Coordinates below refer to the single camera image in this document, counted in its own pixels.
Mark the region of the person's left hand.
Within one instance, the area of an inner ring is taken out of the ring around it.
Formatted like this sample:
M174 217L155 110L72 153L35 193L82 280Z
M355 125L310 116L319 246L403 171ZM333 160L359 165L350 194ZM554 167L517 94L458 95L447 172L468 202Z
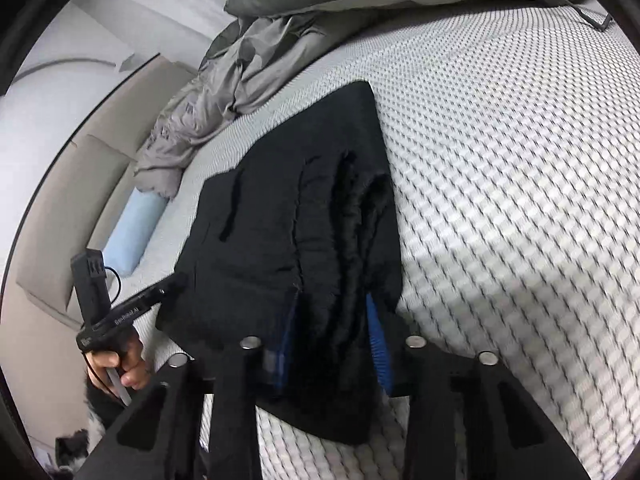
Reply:
M124 350L93 351L85 354L88 378L90 382L103 392L116 389L107 376L107 370L121 370L120 382L125 388L141 390L151 378L151 371L145 359L142 358L143 344L138 333L134 330L126 342Z

